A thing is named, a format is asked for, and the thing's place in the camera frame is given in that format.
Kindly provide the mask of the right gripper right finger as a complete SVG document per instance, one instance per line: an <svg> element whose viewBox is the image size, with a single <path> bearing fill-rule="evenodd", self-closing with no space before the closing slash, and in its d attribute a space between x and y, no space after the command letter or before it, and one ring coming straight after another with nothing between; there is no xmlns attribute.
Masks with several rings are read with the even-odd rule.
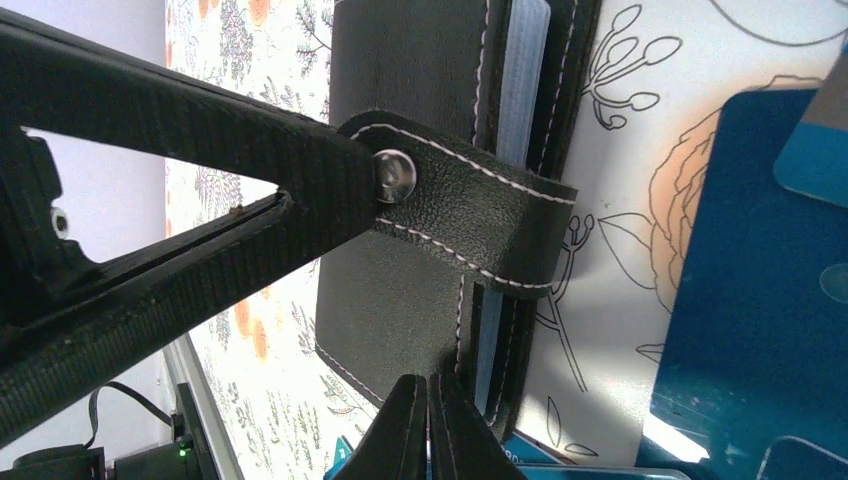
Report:
<svg viewBox="0 0 848 480"><path fill-rule="evenodd" d="M454 375L429 378L429 436L434 479L526 479Z"/></svg>

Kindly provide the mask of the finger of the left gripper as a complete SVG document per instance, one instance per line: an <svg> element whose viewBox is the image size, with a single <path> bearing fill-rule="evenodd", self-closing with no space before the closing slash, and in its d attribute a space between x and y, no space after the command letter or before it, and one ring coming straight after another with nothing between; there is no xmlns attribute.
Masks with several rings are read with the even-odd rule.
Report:
<svg viewBox="0 0 848 480"><path fill-rule="evenodd" d="M320 219L378 209L370 152L331 127L10 10L1 110L25 127L273 183Z"/></svg>
<svg viewBox="0 0 848 480"><path fill-rule="evenodd" d="M366 231L375 196L278 192L97 263L45 203L1 205L1 441Z"/></svg>

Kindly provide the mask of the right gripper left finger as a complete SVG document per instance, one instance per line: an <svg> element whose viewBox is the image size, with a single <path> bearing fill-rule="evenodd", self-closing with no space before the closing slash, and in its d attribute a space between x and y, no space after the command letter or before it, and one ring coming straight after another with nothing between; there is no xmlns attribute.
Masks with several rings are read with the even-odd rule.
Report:
<svg viewBox="0 0 848 480"><path fill-rule="evenodd" d="M403 375L395 383L336 479L424 480L427 471L427 381Z"/></svg>

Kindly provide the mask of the black leather card holder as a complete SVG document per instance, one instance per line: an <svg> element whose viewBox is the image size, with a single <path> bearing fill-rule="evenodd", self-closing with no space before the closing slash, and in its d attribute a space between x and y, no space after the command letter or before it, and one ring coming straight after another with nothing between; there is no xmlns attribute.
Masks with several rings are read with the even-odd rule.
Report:
<svg viewBox="0 0 848 480"><path fill-rule="evenodd" d="M454 373L513 432L577 193L559 181L597 1L340 1L330 122L417 179L320 261L315 350L381 406Z"/></svg>

